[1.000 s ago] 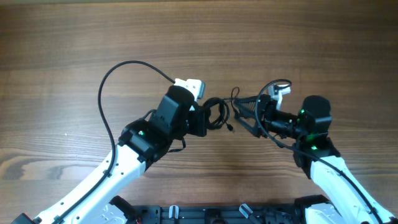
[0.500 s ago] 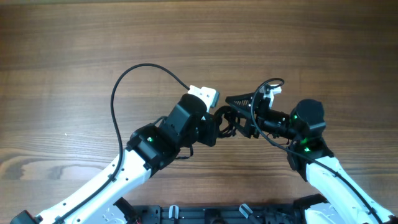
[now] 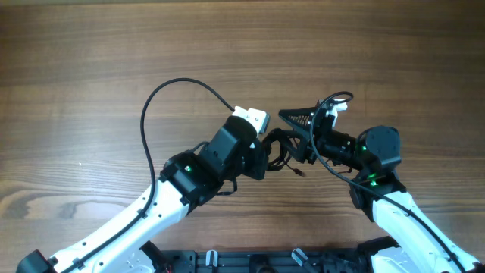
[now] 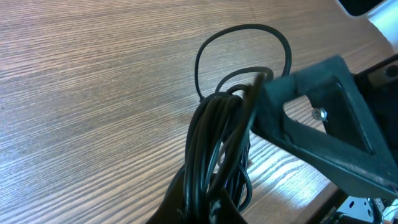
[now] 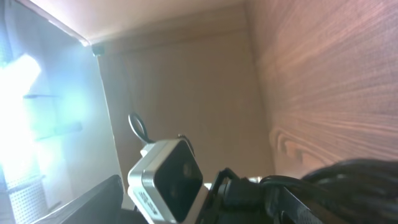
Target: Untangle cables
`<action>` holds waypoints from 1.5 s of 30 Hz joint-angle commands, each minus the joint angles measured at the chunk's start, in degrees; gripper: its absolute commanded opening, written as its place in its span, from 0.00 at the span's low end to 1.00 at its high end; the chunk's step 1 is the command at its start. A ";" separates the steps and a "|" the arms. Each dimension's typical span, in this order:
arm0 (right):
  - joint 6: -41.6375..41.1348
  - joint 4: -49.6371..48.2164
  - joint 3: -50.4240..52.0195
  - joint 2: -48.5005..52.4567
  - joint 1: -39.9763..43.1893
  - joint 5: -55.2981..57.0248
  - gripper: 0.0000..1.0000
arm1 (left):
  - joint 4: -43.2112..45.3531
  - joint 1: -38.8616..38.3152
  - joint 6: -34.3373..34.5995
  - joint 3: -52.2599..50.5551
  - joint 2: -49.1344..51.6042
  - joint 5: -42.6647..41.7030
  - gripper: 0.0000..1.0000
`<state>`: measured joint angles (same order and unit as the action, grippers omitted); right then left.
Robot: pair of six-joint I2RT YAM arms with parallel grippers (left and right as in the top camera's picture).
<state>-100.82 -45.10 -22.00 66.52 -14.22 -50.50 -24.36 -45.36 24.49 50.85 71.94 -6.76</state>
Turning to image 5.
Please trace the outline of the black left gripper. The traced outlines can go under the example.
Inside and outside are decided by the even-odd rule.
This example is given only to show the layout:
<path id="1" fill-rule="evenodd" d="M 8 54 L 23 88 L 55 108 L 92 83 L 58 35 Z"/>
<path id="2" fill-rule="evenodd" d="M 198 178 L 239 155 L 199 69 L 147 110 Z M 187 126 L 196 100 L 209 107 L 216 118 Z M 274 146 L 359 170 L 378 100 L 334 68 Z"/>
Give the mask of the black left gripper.
<path id="1" fill-rule="evenodd" d="M 220 171 L 199 212 L 196 224 L 320 223 L 284 185 L 252 182 L 231 169 Z"/>

